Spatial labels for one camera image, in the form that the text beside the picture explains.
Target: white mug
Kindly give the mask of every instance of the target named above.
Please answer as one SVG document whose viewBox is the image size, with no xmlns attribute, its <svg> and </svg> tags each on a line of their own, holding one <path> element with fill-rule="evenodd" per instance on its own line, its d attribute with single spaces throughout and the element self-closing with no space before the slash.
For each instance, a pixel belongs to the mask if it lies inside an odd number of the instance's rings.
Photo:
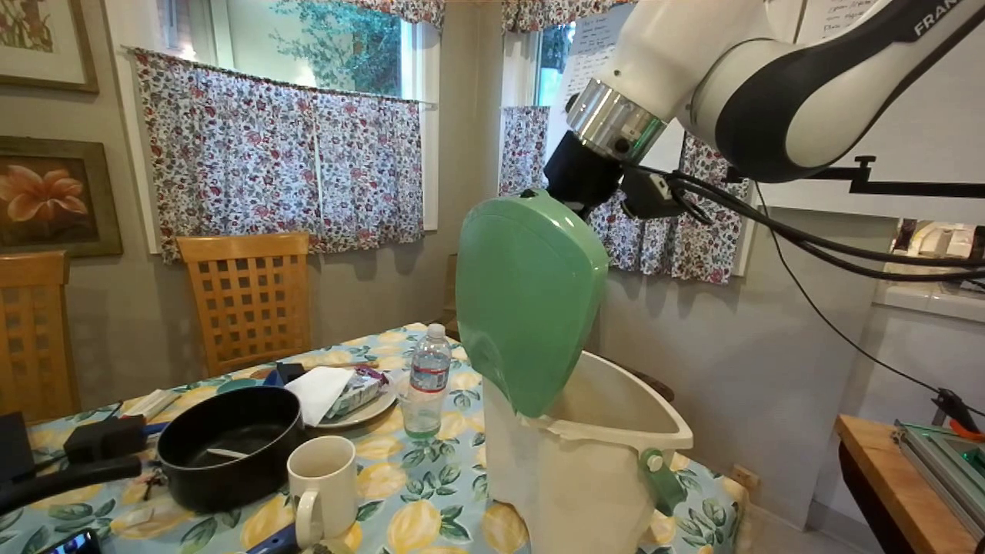
<svg viewBox="0 0 985 554">
<path fill-rule="evenodd" d="M 299 498 L 299 545 L 342 540 L 357 516 L 357 447 L 344 436 L 315 436 L 288 452 L 285 475 Z"/>
</svg>

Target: wooden desk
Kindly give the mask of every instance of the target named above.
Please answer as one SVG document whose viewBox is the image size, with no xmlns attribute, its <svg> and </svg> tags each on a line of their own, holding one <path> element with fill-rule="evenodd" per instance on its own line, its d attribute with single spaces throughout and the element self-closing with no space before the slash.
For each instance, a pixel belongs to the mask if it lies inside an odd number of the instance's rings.
<svg viewBox="0 0 985 554">
<path fill-rule="evenodd" d="M 886 552 L 973 554 L 976 540 L 894 441 L 895 429 L 838 418 L 840 470 Z"/>
</svg>

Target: black cable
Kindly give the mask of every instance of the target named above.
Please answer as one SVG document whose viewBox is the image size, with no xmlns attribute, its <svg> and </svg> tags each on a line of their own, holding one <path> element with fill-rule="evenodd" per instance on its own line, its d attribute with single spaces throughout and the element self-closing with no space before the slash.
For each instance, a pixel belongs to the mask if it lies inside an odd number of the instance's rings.
<svg viewBox="0 0 985 554">
<path fill-rule="evenodd" d="M 760 224 L 771 224 L 773 232 L 778 232 L 782 236 L 789 239 L 808 239 L 808 243 L 818 243 L 826 250 L 835 250 L 835 254 L 846 254 L 846 257 L 860 257 L 860 259 L 871 259 L 871 261 L 894 261 L 894 266 L 928 266 L 928 267 L 979 267 L 985 270 L 985 261 L 979 259 L 912 259 L 912 257 L 894 257 L 894 254 L 871 254 L 871 250 L 860 250 L 860 245 L 851 245 L 851 243 L 835 243 L 835 239 L 826 239 L 826 236 L 817 236 L 817 233 L 808 233 L 799 229 L 791 229 L 773 216 L 763 216 L 757 213 L 754 206 L 743 202 L 739 197 L 721 190 L 718 184 L 711 181 L 701 181 L 701 178 L 692 178 L 692 177 L 684 177 L 684 173 L 670 173 L 665 178 L 678 178 L 678 184 L 691 188 L 692 195 L 701 195 L 745 220 L 754 220 L 760 216 Z"/>
<path fill-rule="evenodd" d="M 799 9 L 797 9 L 795 42 L 799 39 L 803 19 L 808 19 L 808 0 L 799 0 Z"/>
<path fill-rule="evenodd" d="M 763 213 L 771 213 L 760 184 L 754 181 L 751 188 L 757 190 L 760 202 L 763 202 Z M 789 266 L 789 257 L 782 254 L 782 245 L 778 245 L 778 239 L 777 239 L 777 232 L 773 232 L 773 229 L 766 229 L 766 232 L 771 232 L 771 236 L 773 236 L 777 259 L 778 259 L 778 266 L 784 267 L 784 275 L 791 277 L 791 284 L 797 286 L 799 300 L 814 309 L 814 314 L 817 314 L 838 338 L 844 338 L 851 349 L 856 349 L 866 360 L 877 364 L 881 371 L 886 371 L 886 373 L 894 373 L 894 375 L 899 375 L 899 380 L 904 380 L 904 381 L 912 381 L 912 385 L 916 385 L 916 388 L 928 388 L 931 393 L 939 393 L 935 385 L 931 385 L 931 381 L 923 381 L 923 380 L 916 380 L 916 375 L 912 375 L 912 373 L 904 373 L 904 371 L 899 371 L 899 365 L 884 364 L 881 356 L 873 356 L 871 352 L 866 352 L 860 341 L 853 341 L 853 338 L 817 304 L 817 300 L 808 293 L 808 286 L 799 284 L 799 277 L 797 277 L 795 267 Z"/>
<path fill-rule="evenodd" d="M 721 202 L 721 206 L 728 206 L 728 209 L 733 209 L 733 213 L 739 213 L 739 216 L 745 216 L 745 220 L 754 220 L 754 222 L 760 222 L 763 229 L 771 229 L 771 232 L 782 233 L 784 239 L 791 239 L 797 250 L 808 250 L 809 257 L 818 257 L 818 259 L 826 259 L 829 266 L 838 266 L 838 267 L 853 270 L 853 275 L 862 275 L 862 277 L 873 277 L 873 280 L 909 280 L 909 284 L 985 277 L 985 270 L 895 275 L 895 270 L 873 270 L 873 267 L 866 267 L 866 266 L 853 266 L 853 261 L 846 261 L 846 259 L 838 259 L 838 257 L 818 250 L 818 245 L 817 245 L 818 236 L 803 233 L 803 232 L 797 232 L 797 229 L 789 229 L 789 224 L 777 222 L 773 216 L 763 216 L 763 213 L 757 213 L 754 206 L 735 200 L 733 195 L 728 195 L 728 200 L 723 200 L 721 195 L 711 195 L 715 184 L 704 184 L 704 188 L 701 188 L 701 184 L 680 181 L 680 188 L 687 188 L 687 190 L 692 190 L 692 195 L 699 195 L 699 197 L 708 197 L 708 200 L 715 200 L 715 202 Z"/>
</svg>

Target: window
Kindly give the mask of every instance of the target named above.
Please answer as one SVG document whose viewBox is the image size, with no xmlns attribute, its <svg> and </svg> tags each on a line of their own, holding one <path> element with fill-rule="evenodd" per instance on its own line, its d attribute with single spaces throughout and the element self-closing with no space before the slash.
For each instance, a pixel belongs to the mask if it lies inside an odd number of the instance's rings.
<svg viewBox="0 0 985 554">
<path fill-rule="evenodd" d="M 608 59 L 621 26 L 633 2 L 605 9 L 603 17 L 578 19 L 572 26 L 545 28 L 538 35 L 511 35 L 505 49 L 505 158 L 501 158 L 501 195 L 514 195 L 518 184 L 529 188 L 538 168 L 562 138 L 566 104 L 585 88 L 589 77 Z M 529 133 L 545 137 L 545 150 L 529 150 Z M 687 142 L 684 127 L 670 122 L 641 167 L 653 168 L 701 168 L 721 173 L 723 161 L 715 148 Z M 701 224 L 691 216 L 680 220 L 630 220 L 625 216 L 620 195 L 590 213 L 590 224 L 605 243 L 608 266 L 633 275 L 665 275 L 675 280 L 728 284 L 743 275 L 748 254 L 748 229 L 739 216 L 721 206 L 701 206 L 715 224 Z"/>
<path fill-rule="evenodd" d="M 598 19 L 581 19 L 572 26 L 557 26 L 541 35 L 511 35 L 505 59 L 505 104 L 545 104 L 547 119 L 547 150 L 566 133 L 566 102 L 589 82 L 595 67 L 608 55 L 617 38 L 630 17 L 633 2 L 617 6 Z M 643 158 L 643 167 L 678 168 L 684 130 L 670 122 L 665 137 Z"/>
<path fill-rule="evenodd" d="M 108 0 L 122 113 L 135 158 L 151 254 L 159 254 L 143 117 L 125 47 L 340 94 L 400 97 L 438 104 L 438 30 L 323 0 Z M 438 229 L 438 107 L 425 127 L 425 229 Z"/>
</svg>

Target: framed picture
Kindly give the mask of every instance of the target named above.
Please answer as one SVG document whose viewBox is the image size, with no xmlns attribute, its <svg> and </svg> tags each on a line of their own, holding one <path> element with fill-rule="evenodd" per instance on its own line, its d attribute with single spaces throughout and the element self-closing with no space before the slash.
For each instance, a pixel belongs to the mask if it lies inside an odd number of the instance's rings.
<svg viewBox="0 0 985 554">
<path fill-rule="evenodd" d="M 82 0 L 0 0 L 0 85 L 99 94 Z"/>
<path fill-rule="evenodd" d="M 99 142 L 0 138 L 0 254 L 121 257 Z"/>
</svg>

